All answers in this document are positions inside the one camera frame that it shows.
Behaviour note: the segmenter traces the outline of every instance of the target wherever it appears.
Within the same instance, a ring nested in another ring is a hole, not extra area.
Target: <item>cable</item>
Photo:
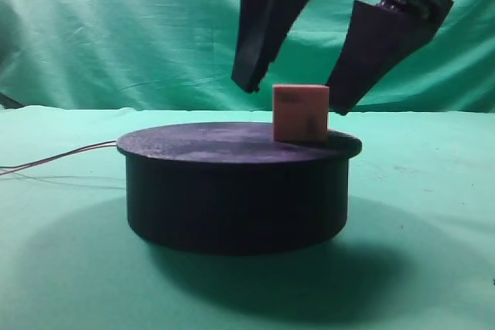
[[[34,166],[46,164],[47,162],[52,162],[52,161],[57,160],[59,158],[64,158],[66,156],[79,154],[81,152],[96,150],[99,148],[110,148],[110,147],[114,147],[114,146],[115,146],[115,141],[106,141],[106,142],[101,142],[101,143],[97,143],[94,145],[79,147],[79,148],[76,148],[74,150],[64,152],[63,154],[50,156],[49,158],[43,158],[43,159],[35,161],[35,162],[27,162],[25,164],[21,164],[21,165],[17,165],[17,166],[0,166],[0,168],[3,168],[3,169],[11,169],[11,170],[8,170],[7,172],[0,172],[0,176],[11,174],[13,172],[18,172],[20,170],[32,168]]]

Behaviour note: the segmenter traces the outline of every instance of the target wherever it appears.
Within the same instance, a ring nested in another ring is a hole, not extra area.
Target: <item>green fabric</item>
[[[248,95],[230,81],[238,0],[0,0],[0,92],[65,108],[270,109],[271,84],[326,81],[352,1],[312,0]],[[454,1],[435,41],[357,110],[495,110],[495,2]]]
[[[0,164],[154,125],[270,120],[6,110]],[[114,148],[0,177],[0,328],[493,330],[495,114],[330,123],[364,142],[351,161],[349,222],[333,244],[295,253],[220,259],[149,246],[128,228],[125,158]]]

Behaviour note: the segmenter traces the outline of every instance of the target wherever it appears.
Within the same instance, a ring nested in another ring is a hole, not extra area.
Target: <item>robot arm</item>
[[[232,80],[245,92],[259,83],[310,0],[241,0]],[[345,115],[390,70],[428,44],[452,0],[355,1],[342,53],[329,76],[330,106]]]

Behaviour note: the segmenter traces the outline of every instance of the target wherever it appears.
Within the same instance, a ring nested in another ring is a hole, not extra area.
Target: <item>round black base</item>
[[[349,159],[361,141],[272,140],[269,123],[149,128],[118,139],[130,227],[176,250],[256,255],[322,243],[347,221]]]

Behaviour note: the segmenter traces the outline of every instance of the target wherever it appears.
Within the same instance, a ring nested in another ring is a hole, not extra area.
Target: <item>green backdrop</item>
[[[326,81],[352,1],[312,0],[251,95],[230,80],[238,0],[0,0],[0,93],[64,108],[269,110],[271,84]],[[495,111],[495,1],[454,1],[434,42],[357,111]]]

